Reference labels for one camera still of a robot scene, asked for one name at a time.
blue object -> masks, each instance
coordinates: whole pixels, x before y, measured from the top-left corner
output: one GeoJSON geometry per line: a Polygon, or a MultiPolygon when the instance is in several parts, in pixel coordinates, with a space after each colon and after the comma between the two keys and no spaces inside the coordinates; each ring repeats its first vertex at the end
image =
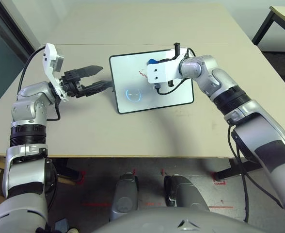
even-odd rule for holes
{"type": "Polygon", "coordinates": [[[150,59],[148,62],[147,62],[147,65],[148,64],[157,64],[158,61],[154,60],[154,59],[150,59]]]}

black metal table leg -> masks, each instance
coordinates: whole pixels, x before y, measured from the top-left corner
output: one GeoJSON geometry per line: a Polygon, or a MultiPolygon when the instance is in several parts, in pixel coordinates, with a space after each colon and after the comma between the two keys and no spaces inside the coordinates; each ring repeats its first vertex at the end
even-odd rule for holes
{"type": "Polygon", "coordinates": [[[79,182],[82,179],[82,173],[67,167],[68,159],[53,159],[53,164],[59,176],[79,182]]]}
{"type": "MultiPolygon", "coordinates": [[[[240,170],[238,168],[238,165],[234,162],[234,159],[229,159],[231,167],[222,171],[218,171],[214,173],[214,178],[217,181],[223,180],[225,178],[236,176],[240,174],[240,170]]],[[[243,167],[247,172],[257,170],[262,168],[260,164],[256,164],[250,161],[244,162],[243,167]]]]}
{"type": "Polygon", "coordinates": [[[258,32],[253,37],[252,42],[254,43],[254,45],[258,45],[260,43],[261,39],[263,38],[265,33],[268,31],[268,29],[270,28],[273,22],[276,22],[279,26],[285,29],[285,20],[283,20],[273,11],[270,11],[268,16],[262,23],[261,27],[259,28],[258,32]]]}
{"type": "Polygon", "coordinates": [[[270,26],[273,23],[273,16],[275,15],[275,13],[273,11],[270,11],[268,16],[265,18],[264,22],[262,23],[261,27],[259,28],[259,30],[257,31],[257,33],[255,34],[252,42],[254,43],[254,45],[258,45],[259,42],[261,41],[261,39],[263,38],[263,36],[265,35],[265,33],[268,31],[268,29],[270,28],[270,26]]]}

black cable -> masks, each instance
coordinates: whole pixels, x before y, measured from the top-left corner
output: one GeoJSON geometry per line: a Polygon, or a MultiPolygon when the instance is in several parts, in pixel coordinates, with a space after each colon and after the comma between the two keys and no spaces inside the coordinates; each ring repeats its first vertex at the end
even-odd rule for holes
{"type": "Polygon", "coordinates": [[[186,55],[189,57],[189,50],[191,51],[191,53],[193,54],[193,56],[196,57],[195,52],[194,52],[191,48],[187,48],[186,55]]]}
{"type": "Polygon", "coordinates": [[[248,172],[245,172],[245,176],[247,176],[247,178],[259,189],[261,190],[263,193],[265,193],[266,195],[268,195],[271,199],[273,199],[276,204],[283,209],[282,204],[280,203],[280,201],[274,197],[271,193],[269,193],[267,190],[265,190],[264,188],[262,188],[256,181],[254,181],[251,176],[248,174],[248,172]]]}
{"type": "Polygon", "coordinates": [[[166,92],[166,93],[160,93],[160,88],[156,88],[157,93],[158,93],[159,95],[168,95],[168,94],[172,93],[173,91],[175,91],[185,80],[188,80],[188,79],[189,79],[189,78],[183,79],[173,90],[171,90],[171,91],[169,91],[169,92],[166,92]]]}
{"type": "Polygon", "coordinates": [[[241,159],[238,159],[238,156],[235,154],[232,144],[231,144],[231,140],[230,140],[230,131],[231,131],[231,126],[229,126],[228,128],[228,143],[229,143],[229,147],[234,155],[234,157],[237,160],[238,163],[238,167],[239,167],[239,171],[241,173],[241,179],[243,181],[243,187],[244,187],[244,194],[245,194],[245,219],[244,222],[248,222],[249,219],[249,197],[248,197],[248,190],[247,190],[247,185],[246,185],[246,179],[245,179],[245,175],[244,175],[244,169],[243,169],[243,165],[241,163],[241,159]]]}
{"type": "Polygon", "coordinates": [[[54,191],[53,191],[53,195],[51,197],[51,200],[50,200],[50,203],[49,205],[47,206],[47,210],[50,211],[54,201],[55,201],[55,198],[56,198],[56,193],[57,193],[57,184],[58,184],[58,175],[57,175],[57,170],[53,164],[53,169],[54,169],[54,179],[55,179],[55,185],[54,185],[54,191]]]}
{"type": "MultiPolygon", "coordinates": [[[[228,129],[228,143],[229,143],[229,147],[231,149],[231,152],[233,153],[234,157],[236,158],[237,162],[238,162],[238,156],[235,154],[232,144],[231,144],[231,140],[230,140],[230,131],[231,131],[231,127],[229,127],[228,129]]],[[[276,204],[283,209],[282,204],[280,203],[280,201],[274,197],[271,193],[269,193],[267,190],[265,190],[264,188],[262,188],[256,181],[254,181],[254,179],[248,174],[248,172],[246,171],[246,169],[243,167],[242,165],[242,169],[244,172],[244,175],[259,189],[261,190],[264,194],[266,194],[268,197],[270,197],[273,201],[276,202],[276,204]]]]}
{"type": "Polygon", "coordinates": [[[21,74],[21,77],[20,77],[20,81],[18,83],[18,87],[17,87],[17,94],[20,92],[21,90],[21,87],[22,87],[22,83],[23,83],[23,79],[24,79],[24,75],[25,75],[25,72],[26,72],[26,69],[28,67],[28,65],[30,64],[31,60],[34,58],[34,56],[39,53],[41,50],[44,50],[45,49],[45,46],[43,46],[42,48],[36,50],[35,52],[33,52],[30,57],[27,59],[24,67],[23,67],[23,71],[22,71],[22,74],[21,74]]]}
{"type": "Polygon", "coordinates": [[[61,114],[60,114],[60,109],[59,109],[60,102],[61,102],[61,98],[59,96],[56,96],[55,101],[54,101],[54,106],[55,106],[57,118],[47,119],[47,121],[57,121],[57,120],[61,119],[61,114]]]}
{"type": "Polygon", "coordinates": [[[248,197],[248,190],[247,190],[247,184],[246,184],[246,179],[245,179],[243,164],[242,164],[241,159],[240,159],[239,148],[238,148],[237,145],[236,145],[236,150],[237,150],[238,166],[239,166],[239,170],[240,170],[240,173],[241,173],[241,179],[242,179],[242,181],[243,181],[244,193],[245,193],[245,219],[244,219],[244,222],[248,222],[248,219],[249,219],[249,197],[248,197]]]}

circle icon on screen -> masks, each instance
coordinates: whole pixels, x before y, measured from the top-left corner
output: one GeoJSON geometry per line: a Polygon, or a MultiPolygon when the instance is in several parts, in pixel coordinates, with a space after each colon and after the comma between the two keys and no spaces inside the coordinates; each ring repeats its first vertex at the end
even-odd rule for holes
{"type": "Polygon", "coordinates": [[[139,89],[127,89],[126,97],[131,102],[139,102],[142,98],[142,94],[139,89]]]}

white bracket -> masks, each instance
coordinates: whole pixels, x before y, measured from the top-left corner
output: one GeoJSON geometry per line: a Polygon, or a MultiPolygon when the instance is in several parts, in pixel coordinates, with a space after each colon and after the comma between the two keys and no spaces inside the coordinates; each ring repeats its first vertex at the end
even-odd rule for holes
{"type": "Polygon", "coordinates": [[[53,75],[53,72],[60,72],[64,57],[57,53],[53,44],[47,43],[42,58],[44,71],[49,80],[51,81],[56,93],[62,101],[67,102],[67,93],[62,89],[60,80],[53,75]]]}
{"type": "Polygon", "coordinates": [[[179,73],[179,64],[184,56],[185,53],[168,62],[149,64],[147,66],[148,82],[165,83],[173,79],[182,79],[183,77],[179,73]]]}

